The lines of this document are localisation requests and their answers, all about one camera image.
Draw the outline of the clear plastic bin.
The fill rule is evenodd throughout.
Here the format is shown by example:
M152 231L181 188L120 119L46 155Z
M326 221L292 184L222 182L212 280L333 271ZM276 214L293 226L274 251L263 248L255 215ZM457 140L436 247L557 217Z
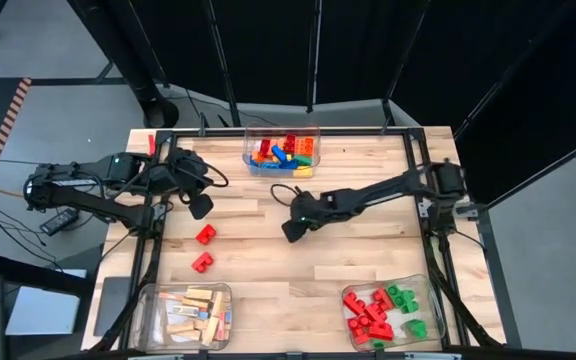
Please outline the clear plastic bin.
M173 307L183 305L182 302L163 299L159 293L173 293L183 295L189 287L210 289L213 291L210 307L205 311L200 309L198 317L188 317L175 314ZM199 341L187 341L177 334L168 334L168 324L182 324L186 321L194 321L194 330L206 328L211 317L212 300L215 291L224 292L222 312L226 313L224 340L217 341L216 334L209 346L202 345L202 335ZM233 325L232 290L224 283L211 284L151 284L146 286L139 294L137 308L131 325L129 344L139 350L147 352L185 352L199 350L222 350L230 341L230 332Z
M279 147L283 150L283 142L287 134L294 134L296 140L302 137L312 137L315 141L314 154L311 157L313 163L311 166L298 166L298 167L311 167L313 169L313 176L315 174L316 168L320 163L320 129L317 126L288 126L288 127L278 127L278 126L261 126L260 124L253 123L246 127L244 131L244 144L242 150L242 160L247 166L249 172L253 176L260 177L281 177L281 178L295 178L293 176L293 171L288 169L276 169L274 171L253 171L249 166L249 161L253 151L260 150L260 144L263 139L278 139ZM293 160L294 154L287 154L288 160ZM264 162L279 162L279 160L273 155L271 149L268 155L265 157Z
M396 306L394 309L386 311L387 320L385 323L391 325L394 339L392 341L383 341L385 348L393 348L398 346L405 346L416 344L426 341L439 341L446 333L446 325L440 310L437 296L431 288L430 282L427 277L416 274L405 278L375 281L371 283L349 285L343 289L341 293L342 314L346 325L347 333L352 346L355 350L360 352L375 351L372 345L372 339L364 344L355 345L353 342L352 331L349 330L347 320L356 317L344 304L343 296L348 292L355 292L359 299L365 302L365 307L375 303L372 298L372 293L377 288L387 288L390 285L397 285L402 290L411 290L415 293L415 300L419 304L419 310L414 313L403 314ZM404 324L413 319L423 320L427 325L427 337L424 339L417 339L413 337L405 328Z

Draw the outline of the grey curtain pole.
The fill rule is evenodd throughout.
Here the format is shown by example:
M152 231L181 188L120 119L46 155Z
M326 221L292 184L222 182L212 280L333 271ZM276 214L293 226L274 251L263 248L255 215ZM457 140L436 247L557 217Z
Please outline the grey curtain pole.
M316 99L316 82L317 82L317 65L319 52L319 37L321 24L322 0L312 0L313 11L309 26L308 42L308 70L307 70L307 87L306 87L306 113L314 111Z

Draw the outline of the white sheet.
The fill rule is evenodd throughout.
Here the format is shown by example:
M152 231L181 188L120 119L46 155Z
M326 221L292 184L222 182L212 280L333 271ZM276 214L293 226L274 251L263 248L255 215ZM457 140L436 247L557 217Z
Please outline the white sheet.
M5 334L7 336L72 334L79 305L80 298L75 295L21 287Z

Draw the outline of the grey metal post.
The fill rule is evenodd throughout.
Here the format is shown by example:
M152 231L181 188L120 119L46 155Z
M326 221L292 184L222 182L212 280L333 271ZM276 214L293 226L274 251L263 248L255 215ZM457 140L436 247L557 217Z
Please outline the grey metal post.
M478 211L477 229L480 239L486 248L486 262L490 272L493 292L497 301L497 308L499 310L506 342L510 347L522 348L522 341L508 292L499 249L494 236L492 222L487 211Z

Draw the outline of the black power brick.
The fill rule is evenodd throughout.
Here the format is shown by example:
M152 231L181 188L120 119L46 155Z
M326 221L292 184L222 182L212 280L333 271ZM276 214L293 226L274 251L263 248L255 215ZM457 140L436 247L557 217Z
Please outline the black power brick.
M53 236L76 222L78 219L79 212L68 208L63 211L58 211L55 216L42 223L39 226L39 230L47 236Z

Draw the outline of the black curtain pole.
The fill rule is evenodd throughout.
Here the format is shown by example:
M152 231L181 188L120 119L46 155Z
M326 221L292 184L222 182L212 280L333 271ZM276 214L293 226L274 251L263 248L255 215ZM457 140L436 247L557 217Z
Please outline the black curtain pole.
M234 94L234 89L232 81L230 78L230 72L227 64L227 59L225 56L225 51L222 44L221 35L219 32L219 27L216 19L216 14L214 11L214 6L212 0L202 0L204 11L207 17L207 21L210 28L210 33L212 37L212 42L217 54L219 68L223 78L224 91L226 95L227 102L229 104L230 114L234 127L241 127L241 119L239 115L239 110L236 103L236 97Z
M463 137L463 134L472 127L481 112L499 95L502 89L511 82L521 66L531 58L541 44L575 8L576 0L562 0L560 6L544 20L537 29L537 32L528 38L527 45L524 49L505 68L499 79L493 83L476 106L469 112L463 123L453 132L455 140Z
M382 110L384 112L385 121L384 121L384 123L381 127L381 130L380 130L381 135L384 135L386 133L386 130L389 126L395 126L396 125L395 118L394 118L394 115L392 113L391 106L390 106L390 100L391 100L391 98L395 92L395 89L398 85L398 82L399 82L399 79L402 75L402 72L403 72L403 70L404 70L404 68L405 68L405 66L409 60L410 53L411 53L412 48L415 44L418 33L422 27L422 24L424 22L424 18L426 16L427 9L428 9L431 1L432 0L423 0L421 8L419 10L419 14L418 14L418 16L414 22L414 26L411 28L411 30L409 31L409 35L406 38L405 46L403 48L402 55L400 57L398 65L395 68L393 78L390 81L390 84L387 88L387 91L386 91L384 97L382 98Z

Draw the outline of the orange black hazard tape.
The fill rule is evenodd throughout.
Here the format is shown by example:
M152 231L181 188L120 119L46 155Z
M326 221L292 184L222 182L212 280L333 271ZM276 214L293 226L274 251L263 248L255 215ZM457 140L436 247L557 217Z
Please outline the orange black hazard tape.
M16 94L14 95L3 122L0 125L0 158L5 144L12 133L16 117L23 106L24 99L27 96L31 84L32 80L30 78L21 78Z

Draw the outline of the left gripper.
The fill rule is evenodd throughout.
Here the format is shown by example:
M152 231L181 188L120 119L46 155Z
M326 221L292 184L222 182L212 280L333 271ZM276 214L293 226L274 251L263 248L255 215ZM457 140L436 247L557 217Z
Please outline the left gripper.
M208 164L191 150L175 150L163 163L147 171L147 193L153 196L177 194L189 200L188 209L195 220L204 218L214 207L204 190L213 184L207 176Z

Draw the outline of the black curtain frame bar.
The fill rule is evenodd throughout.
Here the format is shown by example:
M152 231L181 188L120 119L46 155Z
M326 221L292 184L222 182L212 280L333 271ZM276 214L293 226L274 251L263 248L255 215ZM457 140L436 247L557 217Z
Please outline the black curtain frame bar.
M545 177L546 175L552 173L553 171L557 170L558 168L562 167L563 165L567 164L568 162L574 160L576 158L576 148L571 151L570 153L566 154L562 158L554 161L550 165L546 166L544 169L540 170L539 172L535 173L534 175L530 176L528 179L522 181L517 186L511 188L509 191L503 193L499 197L495 198L494 200L486 203L486 204L478 204L477 205L477 212L482 214L484 212L489 211L494 206L500 204L501 202L507 200L508 198L514 196L517 192L523 190L524 188L528 187L529 185L533 184L537 180Z

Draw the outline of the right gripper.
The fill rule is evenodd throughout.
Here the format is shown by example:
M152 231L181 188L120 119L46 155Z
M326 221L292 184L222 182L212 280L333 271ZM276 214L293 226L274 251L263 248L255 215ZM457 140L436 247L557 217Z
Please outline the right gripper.
M339 222L341 216L327 200L316 199L310 192L299 193L290 205L290 221L282 224L289 243L300 240L308 230L317 230L327 224Z

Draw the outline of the grey flat panel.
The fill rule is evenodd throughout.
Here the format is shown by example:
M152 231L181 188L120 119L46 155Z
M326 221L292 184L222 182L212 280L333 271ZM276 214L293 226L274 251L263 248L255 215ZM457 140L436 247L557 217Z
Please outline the grey flat panel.
M94 328L95 336L103 336L112 327L128 300L130 283L129 277L104 279Z

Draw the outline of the black round stand base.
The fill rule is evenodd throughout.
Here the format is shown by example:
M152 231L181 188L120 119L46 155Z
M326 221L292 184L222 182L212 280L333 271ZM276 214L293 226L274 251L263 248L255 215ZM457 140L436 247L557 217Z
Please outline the black round stand base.
M145 128L174 128L179 118L178 108L167 99L153 100L141 104Z

